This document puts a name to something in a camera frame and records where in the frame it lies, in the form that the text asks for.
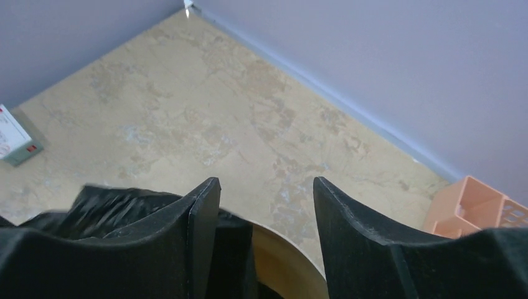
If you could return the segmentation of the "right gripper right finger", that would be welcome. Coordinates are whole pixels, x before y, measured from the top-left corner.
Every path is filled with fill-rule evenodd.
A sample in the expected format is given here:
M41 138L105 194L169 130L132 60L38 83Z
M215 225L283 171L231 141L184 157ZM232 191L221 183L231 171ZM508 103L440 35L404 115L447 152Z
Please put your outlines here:
M527 229L448 239L392 220L324 177L314 208L330 298L526 298Z

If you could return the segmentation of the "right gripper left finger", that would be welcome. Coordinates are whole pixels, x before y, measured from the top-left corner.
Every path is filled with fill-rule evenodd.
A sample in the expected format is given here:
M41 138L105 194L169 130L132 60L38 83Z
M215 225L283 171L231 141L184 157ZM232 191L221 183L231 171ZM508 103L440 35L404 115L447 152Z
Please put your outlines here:
M2 298L204 298L220 181L104 238L1 229Z

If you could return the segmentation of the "beige round trash bin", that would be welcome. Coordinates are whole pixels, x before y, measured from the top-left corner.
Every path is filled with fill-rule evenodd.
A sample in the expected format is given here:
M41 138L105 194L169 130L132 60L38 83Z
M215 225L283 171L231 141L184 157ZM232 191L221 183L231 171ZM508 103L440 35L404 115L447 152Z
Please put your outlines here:
M273 229L252 223L257 279L282 298L328 298L324 274L304 252Z

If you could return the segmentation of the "black plastic trash bag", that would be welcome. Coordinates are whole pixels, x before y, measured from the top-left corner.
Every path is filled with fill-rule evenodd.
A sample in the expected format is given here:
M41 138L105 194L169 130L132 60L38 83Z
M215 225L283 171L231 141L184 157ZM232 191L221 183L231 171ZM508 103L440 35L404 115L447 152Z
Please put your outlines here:
M86 185L67 211L43 212L21 225L1 221L3 228L30 228L67 240L102 239L182 199L167 192L109 189ZM250 261L251 228L217 215L214 249L204 298L257 298L258 282Z

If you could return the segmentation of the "orange plastic file organizer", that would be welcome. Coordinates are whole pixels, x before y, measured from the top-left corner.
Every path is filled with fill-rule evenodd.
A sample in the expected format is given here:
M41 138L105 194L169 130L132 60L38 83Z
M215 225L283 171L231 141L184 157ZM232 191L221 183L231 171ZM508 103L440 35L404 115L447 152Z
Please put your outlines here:
M497 227L526 228L527 208L480 180L467 176L435 194L422 229L457 239Z

